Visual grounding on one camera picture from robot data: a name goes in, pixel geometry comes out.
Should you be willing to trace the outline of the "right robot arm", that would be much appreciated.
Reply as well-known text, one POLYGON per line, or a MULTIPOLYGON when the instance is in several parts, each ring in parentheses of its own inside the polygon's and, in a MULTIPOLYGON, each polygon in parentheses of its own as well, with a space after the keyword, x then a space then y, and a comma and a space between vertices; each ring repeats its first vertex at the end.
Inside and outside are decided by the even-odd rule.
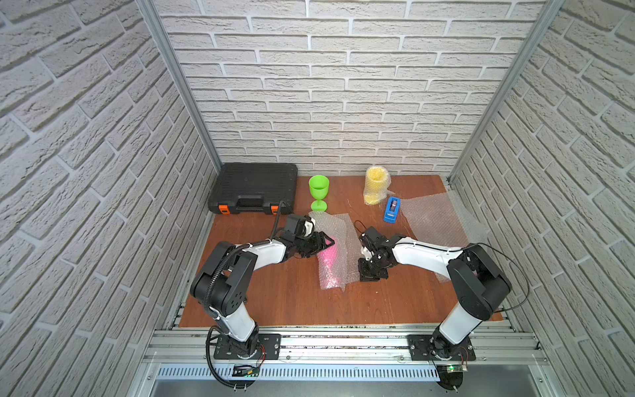
POLYGON ((387 238, 375 228, 360 235, 362 258, 358 261, 361 281, 380 281, 397 265, 415 266, 448 278, 457 304, 436 328, 432 342, 437 349, 455 347, 466 340, 512 291, 504 271, 478 244, 447 247, 394 235, 387 238))

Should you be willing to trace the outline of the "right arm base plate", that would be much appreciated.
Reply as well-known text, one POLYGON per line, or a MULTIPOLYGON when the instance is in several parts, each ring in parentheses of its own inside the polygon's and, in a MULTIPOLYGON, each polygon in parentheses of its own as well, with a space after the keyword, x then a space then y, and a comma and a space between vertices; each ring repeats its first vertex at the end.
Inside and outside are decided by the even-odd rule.
POLYGON ((470 337, 465 337, 458 344, 448 342, 441 334, 410 334, 406 338, 409 354, 414 362, 476 360, 470 337))

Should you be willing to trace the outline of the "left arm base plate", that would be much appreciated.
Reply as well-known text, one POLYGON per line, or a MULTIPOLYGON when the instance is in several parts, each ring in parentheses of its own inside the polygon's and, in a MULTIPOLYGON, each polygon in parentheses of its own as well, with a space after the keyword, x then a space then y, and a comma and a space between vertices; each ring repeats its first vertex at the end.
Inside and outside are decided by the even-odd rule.
POLYGON ((213 358, 220 360, 277 360, 281 346, 281 335, 278 333, 260 333, 257 338, 251 337, 240 342, 228 335, 221 335, 216 341, 213 358))

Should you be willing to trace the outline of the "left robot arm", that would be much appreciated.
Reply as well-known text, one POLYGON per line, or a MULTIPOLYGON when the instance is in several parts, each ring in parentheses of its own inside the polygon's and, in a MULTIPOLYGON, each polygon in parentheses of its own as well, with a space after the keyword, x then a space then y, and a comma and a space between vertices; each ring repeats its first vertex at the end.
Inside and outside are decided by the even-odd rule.
POLYGON ((324 232, 307 237, 278 237, 257 243, 233 245, 221 242, 195 276, 190 295, 221 329, 237 342, 246 342, 256 332, 245 299, 253 273, 298 256, 311 258, 335 245, 324 232))

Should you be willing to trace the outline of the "pink plastic wine glass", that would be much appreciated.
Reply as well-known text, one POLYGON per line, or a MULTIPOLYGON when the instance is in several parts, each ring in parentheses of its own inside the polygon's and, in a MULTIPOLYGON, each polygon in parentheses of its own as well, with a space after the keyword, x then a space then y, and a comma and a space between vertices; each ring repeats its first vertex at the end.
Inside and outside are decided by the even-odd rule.
POLYGON ((338 242, 317 255, 319 282, 321 289, 342 288, 344 273, 342 248, 338 242))

